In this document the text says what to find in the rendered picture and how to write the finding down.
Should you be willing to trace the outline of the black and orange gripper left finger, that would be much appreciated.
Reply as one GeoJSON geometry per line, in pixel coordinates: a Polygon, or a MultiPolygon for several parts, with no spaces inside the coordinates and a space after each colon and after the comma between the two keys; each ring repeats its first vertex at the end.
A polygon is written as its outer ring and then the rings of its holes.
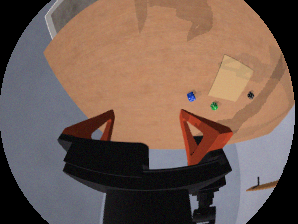
{"type": "Polygon", "coordinates": [[[115,115],[113,109],[104,112],[98,116],[69,126],[61,134],[73,135],[75,137],[92,139],[91,135],[99,127],[107,122],[105,130],[100,140],[111,141],[115,115]]]}

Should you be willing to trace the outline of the green die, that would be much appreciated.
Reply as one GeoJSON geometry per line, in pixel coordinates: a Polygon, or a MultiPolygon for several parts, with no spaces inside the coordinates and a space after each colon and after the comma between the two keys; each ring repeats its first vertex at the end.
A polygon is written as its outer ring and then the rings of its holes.
{"type": "Polygon", "coordinates": [[[218,108],[217,103],[214,103],[214,102],[213,102],[210,106],[211,106],[211,109],[212,109],[212,110],[215,110],[215,111],[216,111],[216,109],[218,108]]]}

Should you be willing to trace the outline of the black die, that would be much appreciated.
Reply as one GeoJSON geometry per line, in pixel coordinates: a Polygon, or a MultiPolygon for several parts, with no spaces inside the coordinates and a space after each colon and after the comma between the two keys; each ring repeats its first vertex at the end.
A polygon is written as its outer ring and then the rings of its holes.
{"type": "Polygon", "coordinates": [[[249,99],[253,99],[254,94],[252,92],[249,92],[247,96],[249,97],[249,99]]]}

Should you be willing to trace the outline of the tan square mat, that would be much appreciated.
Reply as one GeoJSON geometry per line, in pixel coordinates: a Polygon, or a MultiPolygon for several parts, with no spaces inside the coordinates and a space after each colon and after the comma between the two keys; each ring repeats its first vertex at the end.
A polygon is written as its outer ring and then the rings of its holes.
{"type": "Polygon", "coordinates": [[[207,95],[236,102],[252,73],[252,69],[224,54],[207,95]]]}

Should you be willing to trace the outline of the blue die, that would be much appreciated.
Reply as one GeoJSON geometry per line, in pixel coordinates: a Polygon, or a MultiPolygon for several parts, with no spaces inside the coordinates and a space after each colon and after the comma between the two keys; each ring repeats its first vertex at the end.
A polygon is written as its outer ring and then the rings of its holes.
{"type": "Polygon", "coordinates": [[[190,102],[196,100],[195,95],[193,94],[193,92],[188,93],[187,97],[188,97],[190,102]]]}

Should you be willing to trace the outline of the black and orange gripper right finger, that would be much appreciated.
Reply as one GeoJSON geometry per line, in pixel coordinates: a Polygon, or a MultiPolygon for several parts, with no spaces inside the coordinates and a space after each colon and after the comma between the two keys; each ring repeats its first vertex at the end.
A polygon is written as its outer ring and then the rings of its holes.
{"type": "Polygon", "coordinates": [[[233,135],[229,127],[200,117],[184,109],[181,109],[179,119],[188,166],[198,164],[208,152],[222,149],[233,135]],[[187,121],[203,133],[203,138],[199,145],[197,145],[191,134],[187,121]]]}

